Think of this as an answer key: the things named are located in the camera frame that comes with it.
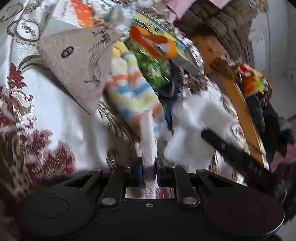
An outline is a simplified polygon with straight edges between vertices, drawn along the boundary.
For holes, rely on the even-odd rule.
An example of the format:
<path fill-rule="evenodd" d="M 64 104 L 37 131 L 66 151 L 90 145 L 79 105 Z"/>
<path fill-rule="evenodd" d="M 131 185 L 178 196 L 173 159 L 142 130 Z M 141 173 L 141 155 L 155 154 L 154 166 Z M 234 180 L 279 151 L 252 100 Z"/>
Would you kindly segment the beige burlap drawstring pouch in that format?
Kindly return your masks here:
<path fill-rule="evenodd" d="M 44 37 L 37 51 L 73 98 L 94 114 L 108 79 L 112 45 L 122 35 L 104 26 L 72 29 Z"/>

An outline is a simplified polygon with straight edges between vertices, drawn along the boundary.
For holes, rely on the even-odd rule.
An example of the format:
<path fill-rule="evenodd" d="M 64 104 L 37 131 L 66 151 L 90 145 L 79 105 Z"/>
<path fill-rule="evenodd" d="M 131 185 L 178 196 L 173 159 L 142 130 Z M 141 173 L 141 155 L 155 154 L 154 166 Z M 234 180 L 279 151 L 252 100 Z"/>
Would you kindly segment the striped pastel sock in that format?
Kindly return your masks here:
<path fill-rule="evenodd" d="M 164 110 L 158 96 L 138 67 L 138 61 L 126 45 L 112 45 L 112 59 L 105 85 L 108 97 L 130 129 L 140 134 L 140 120 L 145 111 L 152 112 L 154 132 L 160 135 Z"/>

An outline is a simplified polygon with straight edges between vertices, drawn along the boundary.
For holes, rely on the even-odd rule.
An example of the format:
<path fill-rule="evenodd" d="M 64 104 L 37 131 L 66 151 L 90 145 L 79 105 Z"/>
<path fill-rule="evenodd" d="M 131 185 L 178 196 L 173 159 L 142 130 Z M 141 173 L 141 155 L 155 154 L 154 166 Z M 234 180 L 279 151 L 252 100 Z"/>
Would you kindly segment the dark blue denim clothes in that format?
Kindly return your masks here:
<path fill-rule="evenodd" d="M 293 146 L 295 143 L 290 123 L 274 110 L 270 102 L 263 104 L 259 94 L 248 97 L 246 103 L 262 140 L 268 161 L 272 162 L 276 153 L 285 157 L 288 145 Z"/>

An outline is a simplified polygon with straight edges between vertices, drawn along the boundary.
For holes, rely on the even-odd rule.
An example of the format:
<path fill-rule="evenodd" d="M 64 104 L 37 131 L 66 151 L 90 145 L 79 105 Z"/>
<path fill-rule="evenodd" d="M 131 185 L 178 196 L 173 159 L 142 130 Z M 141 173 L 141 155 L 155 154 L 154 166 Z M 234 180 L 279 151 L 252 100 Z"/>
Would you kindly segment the white orange cardboard box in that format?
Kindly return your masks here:
<path fill-rule="evenodd" d="M 60 0 L 45 22 L 41 39 L 59 32 L 89 27 L 94 27 L 94 21 L 88 5 L 77 0 Z"/>

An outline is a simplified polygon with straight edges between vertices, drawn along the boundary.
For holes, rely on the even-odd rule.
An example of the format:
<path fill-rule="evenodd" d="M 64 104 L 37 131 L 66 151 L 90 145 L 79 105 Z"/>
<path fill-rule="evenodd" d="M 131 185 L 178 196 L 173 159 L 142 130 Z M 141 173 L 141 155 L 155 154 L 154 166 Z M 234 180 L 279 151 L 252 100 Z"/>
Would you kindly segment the green printed snack bag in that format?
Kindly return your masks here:
<path fill-rule="evenodd" d="M 160 89 L 169 83 L 171 80 L 171 65 L 168 60 L 154 58 L 131 38 L 125 44 L 136 57 L 141 73 L 153 89 Z"/>

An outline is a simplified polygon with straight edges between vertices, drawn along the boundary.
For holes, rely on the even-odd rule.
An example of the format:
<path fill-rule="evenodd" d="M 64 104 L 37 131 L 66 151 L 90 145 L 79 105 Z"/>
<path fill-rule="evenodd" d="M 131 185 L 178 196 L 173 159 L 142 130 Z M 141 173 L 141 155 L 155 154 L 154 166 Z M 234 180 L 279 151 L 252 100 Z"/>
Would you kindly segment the floral satin bed cover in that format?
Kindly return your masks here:
<path fill-rule="evenodd" d="M 82 1 L 93 14 L 94 27 L 118 28 L 119 41 L 130 37 L 136 1 Z M 1 185 L 16 199 L 53 186 L 73 175 L 97 169 L 111 172 L 142 158 L 136 135 L 111 103 L 104 88 L 94 114 L 89 114 L 46 66 L 37 51 L 48 16 L 57 1 L 9 1 L 1 9 Z M 192 41 L 172 31 L 193 53 Z M 161 123 L 154 133 L 157 157 L 187 172 L 206 169 L 239 184 L 243 176 L 201 138 L 211 128 L 227 142 L 248 152 L 237 112 L 216 83 L 204 73 L 180 68 L 184 86 L 173 104 L 173 129 Z M 144 199 L 144 181 L 127 198 Z M 156 198 L 170 198 L 160 188 Z"/>

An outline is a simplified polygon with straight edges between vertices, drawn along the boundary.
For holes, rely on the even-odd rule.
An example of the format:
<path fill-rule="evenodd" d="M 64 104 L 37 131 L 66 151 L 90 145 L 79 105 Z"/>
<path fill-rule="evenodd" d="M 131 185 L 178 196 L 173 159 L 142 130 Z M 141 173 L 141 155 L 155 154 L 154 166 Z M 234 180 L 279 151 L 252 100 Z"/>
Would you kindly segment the dark navy sock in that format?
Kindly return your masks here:
<path fill-rule="evenodd" d="M 166 83 L 160 90 L 159 100 L 164 109 L 164 117 L 168 125 L 168 129 L 171 131 L 173 129 L 173 118 L 171 110 L 173 104 L 181 96 L 181 90 L 184 86 L 184 79 L 180 68 L 169 61 L 171 67 L 171 75 L 169 76 L 169 82 Z"/>

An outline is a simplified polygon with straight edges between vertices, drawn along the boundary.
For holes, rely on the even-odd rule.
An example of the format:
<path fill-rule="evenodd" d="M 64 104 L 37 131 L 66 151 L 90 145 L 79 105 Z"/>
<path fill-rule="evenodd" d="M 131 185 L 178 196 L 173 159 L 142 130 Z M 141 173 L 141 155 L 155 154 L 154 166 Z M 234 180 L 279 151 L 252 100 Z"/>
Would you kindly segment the white fuzzy sock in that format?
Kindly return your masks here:
<path fill-rule="evenodd" d="M 156 198 L 156 173 L 154 162 L 157 157 L 157 144 L 154 137 L 154 119 L 152 112 L 146 110 L 140 120 L 140 147 L 144 167 L 144 196 L 146 199 Z"/>

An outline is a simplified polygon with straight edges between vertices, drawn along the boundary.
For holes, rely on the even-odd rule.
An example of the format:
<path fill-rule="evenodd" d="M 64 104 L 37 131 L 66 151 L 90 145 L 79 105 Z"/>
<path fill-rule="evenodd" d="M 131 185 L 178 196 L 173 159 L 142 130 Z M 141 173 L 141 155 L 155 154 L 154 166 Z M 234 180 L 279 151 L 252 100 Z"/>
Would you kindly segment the orange fabric loop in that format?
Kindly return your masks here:
<path fill-rule="evenodd" d="M 156 59 L 173 59 L 177 55 L 177 46 L 165 36 L 151 35 L 148 30 L 138 27 L 130 27 L 130 37 Z M 161 54 L 151 43 L 166 44 L 168 50 L 166 54 Z"/>

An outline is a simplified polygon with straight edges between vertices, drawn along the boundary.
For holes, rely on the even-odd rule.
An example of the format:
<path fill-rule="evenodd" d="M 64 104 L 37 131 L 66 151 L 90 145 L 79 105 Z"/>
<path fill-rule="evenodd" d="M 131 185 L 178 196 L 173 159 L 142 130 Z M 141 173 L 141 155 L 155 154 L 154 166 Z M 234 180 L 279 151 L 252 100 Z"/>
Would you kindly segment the pink hanging sheet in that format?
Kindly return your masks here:
<path fill-rule="evenodd" d="M 185 12 L 195 3 L 194 0 L 167 0 L 162 1 L 163 4 L 165 4 L 169 9 L 169 15 L 167 18 L 167 21 L 172 24 L 175 20 L 180 20 Z M 211 4 L 216 6 L 219 9 L 224 8 L 228 3 L 231 1 L 225 1 L 225 0 L 209 0 Z"/>

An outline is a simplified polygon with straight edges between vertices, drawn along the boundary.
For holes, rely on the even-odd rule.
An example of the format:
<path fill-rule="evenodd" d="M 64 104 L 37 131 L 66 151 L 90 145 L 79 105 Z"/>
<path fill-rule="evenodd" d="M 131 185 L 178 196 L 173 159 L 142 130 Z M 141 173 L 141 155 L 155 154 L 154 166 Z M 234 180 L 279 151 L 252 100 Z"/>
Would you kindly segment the cartoon printed metal tray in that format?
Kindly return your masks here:
<path fill-rule="evenodd" d="M 130 37 L 156 59 L 171 60 L 191 75 L 204 73 L 201 55 L 193 53 L 181 38 L 140 9 L 136 9 L 132 20 Z"/>

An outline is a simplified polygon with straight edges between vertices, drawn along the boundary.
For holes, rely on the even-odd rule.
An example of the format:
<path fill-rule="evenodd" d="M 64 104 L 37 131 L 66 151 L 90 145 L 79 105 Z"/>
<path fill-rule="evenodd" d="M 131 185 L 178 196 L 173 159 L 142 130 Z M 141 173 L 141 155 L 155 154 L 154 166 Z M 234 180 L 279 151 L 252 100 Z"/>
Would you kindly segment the brown quilted jacket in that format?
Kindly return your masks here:
<path fill-rule="evenodd" d="M 210 1 L 196 1 L 174 25 L 188 37 L 214 35 L 232 59 L 247 46 L 255 9 L 249 1 L 230 1 L 219 9 Z"/>

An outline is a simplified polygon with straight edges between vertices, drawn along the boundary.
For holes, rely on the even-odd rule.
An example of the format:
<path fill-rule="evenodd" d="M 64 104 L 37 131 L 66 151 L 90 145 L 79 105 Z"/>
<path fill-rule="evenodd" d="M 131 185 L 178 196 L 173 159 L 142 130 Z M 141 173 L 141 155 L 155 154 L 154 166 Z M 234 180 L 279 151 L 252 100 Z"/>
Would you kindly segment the colourful printed cloth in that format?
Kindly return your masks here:
<path fill-rule="evenodd" d="M 272 97 L 273 88 L 268 78 L 261 72 L 244 63 L 239 66 L 239 73 L 242 76 L 241 90 L 245 98 L 258 93 L 262 94 L 267 100 Z"/>

